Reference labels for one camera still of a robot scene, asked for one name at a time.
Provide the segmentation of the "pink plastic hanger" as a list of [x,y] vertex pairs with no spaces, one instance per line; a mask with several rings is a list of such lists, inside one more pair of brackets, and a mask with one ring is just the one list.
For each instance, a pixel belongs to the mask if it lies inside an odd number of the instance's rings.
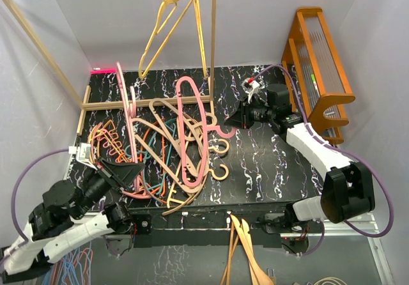
[[[127,90],[125,86],[125,79],[123,76],[123,71],[121,69],[121,65],[119,62],[116,63],[116,78],[118,82],[118,87],[121,94],[121,100],[123,103],[123,110],[125,114],[125,122],[128,132],[128,139],[130,143],[130,150],[131,150],[131,161],[134,163],[138,162],[137,158],[137,148],[135,145],[135,137],[134,137],[134,128],[132,124],[132,119],[136,114],[136,104],[135,99],[132,100],[132,103],[128,101]],[[133,192],[125,192],[124,195],[132,197],[134,199],[149,199],[150,195],[147,193],[145,188],[143,187],[143,179],[141,175],[139,175],[134,180],[134,191]]]
[[[182,103],[182,93],[181,93],[181,85],[184,82],[188,82],[190,87],[192,88],[194,92],[194,97],[196,99],[196,102],[199,106],[199,111],[201,115],[201,121],[198,123],[198,127],[195,125],[192,125],[190,121],[185,122],[185,116],[183,112],[183,103]],[[205,111],[205,107],[203,105],[203,102],[201,101],[201,96],[199,93],[199,90],[196,86],[196,83],[193,81],[191,77],[188,76],[183,76],[178,79],[176,82],[176,101],[177,101],[177,110],[178,110],[178,117],[179,117],[179,140],[180,140],[180,145],[181,145],[181,169],[182,169],[182,182],[190,187],[194,188],[198,186],[201,183],[201,180],[203,179],[203,176],[206,174],[206,165],[207,165],[207,158],[208,158],[208,133],[216,131],[216,133],[221,136],[223,139],[230,139],[235,135],[236,128],[232,128],[230,132],[225,133],[221,130],[219,125],[208,125],[207,124],[207,114]],[[199,171],[197,174],[194,174],[196,177],[195,181],[190,181],[188,179],[188,171],[190,170],[190,166],[188,165],[188,160],[187,157],[188,155],[186,154],[186,149],[185,149],[185,140],[186,140],[186,135],[185,135],[185,127],[187,127],[194,136],[199,137],[199,132],[200,130],[202,131],[203,138],[202,140],[198,139],[197,140],[197,145],[199,146],[199,150],[201,151],[202,155],[202,161],[201,165],[199,167]]]

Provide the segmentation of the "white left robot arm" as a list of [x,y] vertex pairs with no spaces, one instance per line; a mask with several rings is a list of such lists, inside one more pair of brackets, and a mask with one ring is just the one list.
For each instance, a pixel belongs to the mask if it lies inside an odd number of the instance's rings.
[[24,230],[1,249],[1,280],[27,281],[47,273],[74,249],[114,232],[126,233],[132,218],[123,202],[105,206],[92,219],[88,211],[114,189],[128,187],[144,169],[143,163],[115,163],[98,159],[82,183],[60,180],[43,193],[43,201],[28,217]]

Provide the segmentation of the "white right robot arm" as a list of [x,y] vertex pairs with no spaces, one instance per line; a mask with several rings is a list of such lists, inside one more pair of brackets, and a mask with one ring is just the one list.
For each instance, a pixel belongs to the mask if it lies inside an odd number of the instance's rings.
[[257,96],[257,81],[247,79],[242,82],[242,88],[245,96],[225,125],[249,129],[255,122],[271,124],[272,130],[299,151],[324,180],[321,195],[286,206],[280,221],[289,230],[301,231],[308,220],[329,220],[337,224],[374,210],[373,179],[369,169],[337,152],[311,124],[304,123],[301,114],[293,112],[286,85],[269,85],[266,101]]

